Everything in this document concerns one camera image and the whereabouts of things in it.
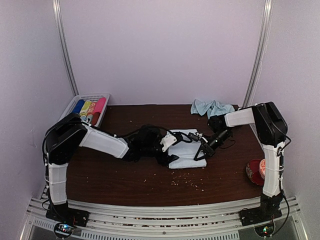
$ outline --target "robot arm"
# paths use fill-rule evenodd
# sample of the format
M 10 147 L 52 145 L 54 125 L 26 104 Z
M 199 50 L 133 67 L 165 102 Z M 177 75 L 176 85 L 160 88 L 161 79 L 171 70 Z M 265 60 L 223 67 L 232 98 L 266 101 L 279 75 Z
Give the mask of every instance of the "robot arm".
M 266 166 L 260 207 L 242 210 L 239 213 L 243 226 L 281 216 L 279 205 L 283 199 L 283 152 L 288 131 L 284 118 L 273 102 L 261 103 L 225 115 L 213 116 L 209 119 L 208 126 L 213 130 L 214 135 L 207 138 L 193 136 L 195 140 L 201 141 L 201 146 L 194 158 L 199 160 L 201 159 L 198 157 L 199 152 L 204 153 L 202 158 L 215 154 L 215 150 L 232 135 L 233 127 L 248 124 L 255 124 Z
M 78 147 L 87 147 L 127 161 L 155 157 L 166 166 L 178 157 L 168 155 L 168 148 L 183 141 L 179 132 L 162 136 L 161 127 L 144 125 L 125 137 L 116 137 L 81 121 L 71 113 L 51 127 L 43 141 L 46 181 L 49 185 L 50 207 L 47 218 L 70 221 L 85 226 L 88 213 L 68 208 L 66 182 L 68 164 Z
M 262 103 L 224 115 L 225 126 L 255 124 L 265 157 L 263 194 L 272 198 L 281 193 L 283 151 L 288 127 L 273 102 Z

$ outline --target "red bowl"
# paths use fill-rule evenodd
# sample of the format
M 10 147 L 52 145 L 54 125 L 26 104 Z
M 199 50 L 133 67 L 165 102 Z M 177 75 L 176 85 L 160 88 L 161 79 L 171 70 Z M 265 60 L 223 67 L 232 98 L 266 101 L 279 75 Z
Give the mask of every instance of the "red bowl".
M 246 165 L 245 171 L 250 179 L 256 185 L 263 186 L 265 184 L 265 180 L 261 177 L 259 172 L 261 159 L 253 159 L 249 161 Z

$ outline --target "folded towel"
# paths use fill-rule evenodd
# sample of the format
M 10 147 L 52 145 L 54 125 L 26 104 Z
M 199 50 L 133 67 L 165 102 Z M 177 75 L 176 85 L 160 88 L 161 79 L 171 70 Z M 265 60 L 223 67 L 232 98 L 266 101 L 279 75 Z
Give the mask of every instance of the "folded towel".
M 171 130 L 172 132 L 183 132 L 185 134 L 188 133 L 196 133 L 196 129 L 178 129 Z M 205 159 L 195 161 L 194 157 L 200 147 L 201 143 L 198 141 L 193 141 L 190 143 L 187 142 L 179 142 L 177 145 L 170 146 L 168 149 L 169 155 L 176 155 L 179 159 L 169 163 L 170 169 L 187 169 L 187 168 L 203 168 L 207 166 L 207 161 Z
M 200 114 L 201 116 L 207 113 L 208 119 L 212 116 L 218 116 L 234 112 L 235 109 L 230 104 L 223 104 L 219 101 L 200 101 L 195 99 L 191 106 L 191 114 Z

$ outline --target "white towel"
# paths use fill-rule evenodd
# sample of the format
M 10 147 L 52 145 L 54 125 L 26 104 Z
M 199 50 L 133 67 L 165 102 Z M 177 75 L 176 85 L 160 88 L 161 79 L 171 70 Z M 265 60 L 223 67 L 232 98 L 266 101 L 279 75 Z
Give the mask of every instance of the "white towel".
M 171 130 L 172 132 L 183 132 L 188 135 L 188 133 L 197 133 L 197 129 L 178 129 Z M 169 163 L 170 169 L 187 169 L 187 168 L 204 168 L 207 166 L 207 161 L 205 159 L 195 161 L 195 155 L 200 147 L 200 141 L 196 142 L 179 142 L 177 145 L 170 146 L 168 150 L 169 155 L 176 155 L 179 159 Z

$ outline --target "black mount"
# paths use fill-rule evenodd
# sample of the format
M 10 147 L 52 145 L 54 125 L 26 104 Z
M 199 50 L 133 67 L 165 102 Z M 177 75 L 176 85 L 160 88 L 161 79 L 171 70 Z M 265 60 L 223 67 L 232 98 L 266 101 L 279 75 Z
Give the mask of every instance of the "black mount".
M 282 216 L 280 210 L 280 203 L 282 199 L 282 193 L 274 197 L 268 197 L 262 194 L 259 207 L 243 209 L 239 212 L 242 226 L 271 221 L 272 218 L 280 218 Z
M 68 207 L 68 202 L 54 205 L 51 201 L 50 191 L 48 189 L 49 207 L 46 211 L 45 217 L 58 222 L 68 224 L 69 226 L 86 227 L 89 212 Z

